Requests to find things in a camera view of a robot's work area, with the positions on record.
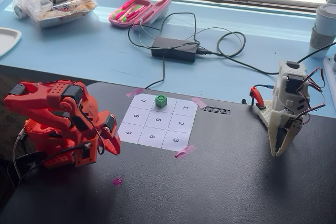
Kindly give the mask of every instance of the blue countertop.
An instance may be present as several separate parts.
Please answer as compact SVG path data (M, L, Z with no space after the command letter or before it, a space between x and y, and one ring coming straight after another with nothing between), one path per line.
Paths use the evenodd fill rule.
M25 68L83 79L145 87L162 77L162 61L154 59L147 49L133 46L127 29L114 28L108 16L126 0L97 0L98 7L87 17L67 25L40 29L30 19L18 20L12 11L12 0L0 4L0 26L20 30L22 38L7 54L0 57L0 66ZM278 71L280 60L297 61L308 51L313 14L289 11L265 11L261 8L210 4L198 1L173 0L169 13L193 12L197 30L223 27L246 35L246 47L237 59L265 71ZM162 21L153 26L160 27ZM163 37L185 39L193 34L193 17L175 15L166 23ZM218 38L226 33L211 29L197 35L203 47L215 50ZM141 32L142 42L152 39ZM139 38L132 32L132 38ZM239 46L233 36L222 42L228 54ZM332 56L335 49L328 52ZM323 67L321 60L303 62L308 72ZM276 76L266 76L215 57L198 57L193 64L166 62L166 79L154 89L240 103L249 100L249 88L255 84L273 84ZM321 83L319 75L316 82ZM271 90L260 89L264 99ZM324 88L326 107L314 114L336 118L328 85ZM311 104L320 104L320 93L310 91Z

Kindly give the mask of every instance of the paper grid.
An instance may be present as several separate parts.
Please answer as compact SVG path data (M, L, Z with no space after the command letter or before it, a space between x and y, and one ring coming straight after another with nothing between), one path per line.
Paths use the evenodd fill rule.
M172 151L188 146L197 105L192 101L167 98L167 105L155 105L155 95L134 96L118 134L124 142Z

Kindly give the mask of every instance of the white plate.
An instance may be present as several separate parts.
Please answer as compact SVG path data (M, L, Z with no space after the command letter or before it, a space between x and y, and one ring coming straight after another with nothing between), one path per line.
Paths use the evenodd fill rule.
M15 46L21 35L22 33L18 30L0 27L0 57Z

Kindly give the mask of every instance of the power adapter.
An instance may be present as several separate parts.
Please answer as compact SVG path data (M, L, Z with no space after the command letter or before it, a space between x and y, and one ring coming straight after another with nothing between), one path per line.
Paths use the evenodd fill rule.
M156 37L152 45L152 56L194 62L198 45L185 45L186 43L194 43L194 41Z

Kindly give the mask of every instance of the green cube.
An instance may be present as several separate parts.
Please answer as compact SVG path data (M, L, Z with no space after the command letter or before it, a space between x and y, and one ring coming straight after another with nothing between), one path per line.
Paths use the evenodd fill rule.
M159 94L155 97L155 105L160 108L167 105L167 97L165 95Z

